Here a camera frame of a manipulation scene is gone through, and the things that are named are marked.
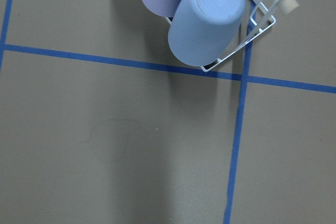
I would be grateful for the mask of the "blue plastic cup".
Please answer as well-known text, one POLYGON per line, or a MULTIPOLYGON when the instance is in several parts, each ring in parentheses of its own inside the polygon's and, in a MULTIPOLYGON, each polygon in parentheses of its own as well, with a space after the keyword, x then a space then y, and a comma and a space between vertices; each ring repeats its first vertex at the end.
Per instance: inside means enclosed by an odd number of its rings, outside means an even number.
POLYGON ((222 55, 239 30, 246 0, 181 0, 168 43, 182 63, 202 67, 222 55))

